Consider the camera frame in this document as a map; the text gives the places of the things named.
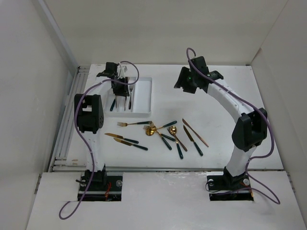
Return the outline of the silver fork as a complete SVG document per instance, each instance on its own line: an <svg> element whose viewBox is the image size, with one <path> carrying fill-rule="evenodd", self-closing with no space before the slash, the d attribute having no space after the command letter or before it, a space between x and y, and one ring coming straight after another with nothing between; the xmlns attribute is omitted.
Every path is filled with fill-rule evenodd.
<svg viewBox="0 0 307 230"><path fill-rule="evenodd" d="M133 89L134 89L134 85L130 85L129 86L129 91L130 91L130 99L129 99L129 110L131 109L131 104L132 104L132 92L133 92Z"/></svg>

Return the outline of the gold spoon green handle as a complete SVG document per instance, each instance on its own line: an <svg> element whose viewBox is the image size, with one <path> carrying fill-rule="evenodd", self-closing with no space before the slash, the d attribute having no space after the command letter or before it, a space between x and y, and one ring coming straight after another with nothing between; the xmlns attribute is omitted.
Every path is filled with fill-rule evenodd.
<svg viewBox="0 0 307 230"><path fill-rule="evenodd" d="M178 150L178 154L179 154L180 159L181 160L184 159L183 153L182 153L180 145L179 145L179 140L178 140L178 138L176 136L177 128L175 126L171 126L171 127L168 128L168 130L169 130L169 133L175 138L176 145L177 145L177 150Z"/></svg>
<svg viewBox="0 0 307 230"><path fill-rule="evenodd" d="M111 107L110 107L110 111L112 112L114 110L115 107L115 99L113 100Z"/></svg>

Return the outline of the rose gold knife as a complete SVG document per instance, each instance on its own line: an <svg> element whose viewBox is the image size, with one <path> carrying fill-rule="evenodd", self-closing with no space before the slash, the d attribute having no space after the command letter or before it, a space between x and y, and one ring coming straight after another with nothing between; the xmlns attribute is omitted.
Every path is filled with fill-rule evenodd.
<svg viewBox="0 0 307 230"><path fill-rule="evenodd" d="M182 122L204 143L206 147L209 147L208 143L182 118Z"/></svg>

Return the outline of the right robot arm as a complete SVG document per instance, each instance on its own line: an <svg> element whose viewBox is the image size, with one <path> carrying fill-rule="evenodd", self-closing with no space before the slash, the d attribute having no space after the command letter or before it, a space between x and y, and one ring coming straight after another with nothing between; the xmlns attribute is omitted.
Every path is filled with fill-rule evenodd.
<svg viewBox="0 0 307 230"><path fill-rule="evenodd" d="M219 102L235 121L232 133L234 150L222 177L226 188L234 188L244 176L252 153L267 137L266 110L256 108L238 96L218 71L209 71L203 56L192 58L189 67L181 69L174 87L188 93L202 89Z"/></svg>

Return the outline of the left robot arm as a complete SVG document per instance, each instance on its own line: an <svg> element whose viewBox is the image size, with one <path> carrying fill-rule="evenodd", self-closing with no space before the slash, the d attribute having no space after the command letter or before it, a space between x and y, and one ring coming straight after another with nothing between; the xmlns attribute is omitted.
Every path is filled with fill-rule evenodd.
<svg viewBox="0 0 307 230"><path fill-rule="evenodd" d="M107 62L105 69L97 74L97 82L84 93L76 94L74 97L75 129L89 150L84 180L91 180L91 185L96 190L102 190L107 186L105 158L100 141L100 132L104 124L102 97L111 89L115 92L125 91L129 84L125 76L127 64L127 61Z"/></svg>

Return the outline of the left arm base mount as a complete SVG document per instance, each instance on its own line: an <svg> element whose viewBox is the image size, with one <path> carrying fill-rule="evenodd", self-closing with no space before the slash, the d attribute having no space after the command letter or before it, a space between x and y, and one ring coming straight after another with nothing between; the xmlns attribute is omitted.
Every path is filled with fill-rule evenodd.
<svg viewBox="0 0 307 230"><path fill-rule="evenodd" d="M96 176L93 177L83 201L121 201L123 175L107 174L102 180L100 182Z"/></svg>

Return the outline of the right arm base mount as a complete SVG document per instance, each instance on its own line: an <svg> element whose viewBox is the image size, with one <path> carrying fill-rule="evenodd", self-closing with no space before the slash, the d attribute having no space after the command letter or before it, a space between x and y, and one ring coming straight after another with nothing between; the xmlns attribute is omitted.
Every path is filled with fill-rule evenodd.
<svg viewBox="0 0 307 230"><path fill-rule="evenodd" d="M232 183L225 175L207 175L206 190L210 201L254 201L250 180L244 175Z"/></svg>

